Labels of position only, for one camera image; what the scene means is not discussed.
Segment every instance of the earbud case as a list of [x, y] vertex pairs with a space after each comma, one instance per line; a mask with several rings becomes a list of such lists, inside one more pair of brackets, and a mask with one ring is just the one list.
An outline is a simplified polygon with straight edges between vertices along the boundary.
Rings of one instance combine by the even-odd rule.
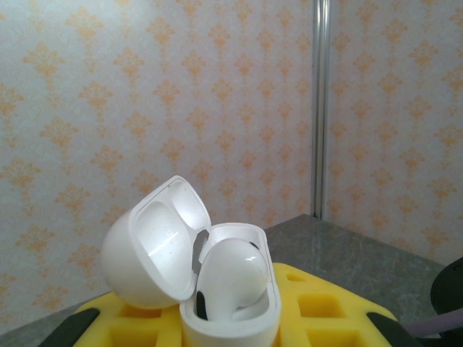
[[[202, 231], [207, 241], [195, 243]], [[266, 260], [270, 280], [261, 298], [235, 312], [231, 322], [203, 320], [195, 311], [195, 262], [201, 264], [215, 244], [228, 238], [252, 242]], [[193, 251], [194, 245], [200, 248]], [[101, 262], [109, 287], [129, 305], [160, 309], [179, 303], [185, 338], [193, 346], [269, 347], [276, 338], [281, 299], [266, 233], [245, 223], [212, 226], [200, 197], [180, 176], [116, 221], [104, 239]]]

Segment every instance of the white earbud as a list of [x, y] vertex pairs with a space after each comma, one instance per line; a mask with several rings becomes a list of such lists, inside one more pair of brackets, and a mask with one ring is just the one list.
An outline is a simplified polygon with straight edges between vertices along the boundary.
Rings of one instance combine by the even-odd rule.
[[254, 244], [224, 239], [206, 255], [197, 278], [197, 315], [231, 322], [234, 312], [263, 295], [268, 281], [266, 260]]

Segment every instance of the case lid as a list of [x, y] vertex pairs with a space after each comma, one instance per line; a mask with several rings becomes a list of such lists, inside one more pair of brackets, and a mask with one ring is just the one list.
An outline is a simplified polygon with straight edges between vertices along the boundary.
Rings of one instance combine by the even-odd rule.
[[[203, 243], [195, 243], [197, 235], [211, 231], [211, 218], [193, 187], [174, 176], [120, 219], [126, 221], [111, 227], [102, 251], [106, 280], [114, 293], [145, 308], [168, 307], [191, 297], [198, 271], [193, 267], [200, 254], [193, 246], [202, 248]], [[135, 288], [124, 281], [128, 277]]]

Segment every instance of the gray surface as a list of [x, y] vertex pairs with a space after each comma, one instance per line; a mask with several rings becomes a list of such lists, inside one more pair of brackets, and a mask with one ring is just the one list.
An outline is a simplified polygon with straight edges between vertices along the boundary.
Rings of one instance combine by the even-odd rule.
[[[301, 215], [267, 230], [274, 262], [297, 267], [389, 309], [400, 322], [433, 316], [430, 287], [442, 265]], [[0, 347], [36, 347], [82, 303], [0, 336]]]

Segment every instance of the purple cable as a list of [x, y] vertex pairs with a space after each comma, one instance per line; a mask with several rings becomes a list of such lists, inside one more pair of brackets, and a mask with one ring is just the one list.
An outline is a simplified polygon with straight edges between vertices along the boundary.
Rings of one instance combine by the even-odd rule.
[[424, 338], [444, 331], [463, 327], [463, 309], [440, 314], [437, 317], [419, 323], [404, 325], [404, 328], [414, 338]]

